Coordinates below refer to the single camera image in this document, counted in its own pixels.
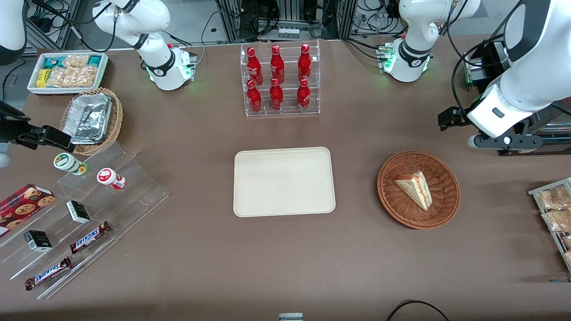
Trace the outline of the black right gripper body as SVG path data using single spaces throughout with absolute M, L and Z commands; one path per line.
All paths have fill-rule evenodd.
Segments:
M 30 144 L 19 136 L 30 132 L 31 118 L 10 104 L 0 102 L 0 142 L 2 144 Z

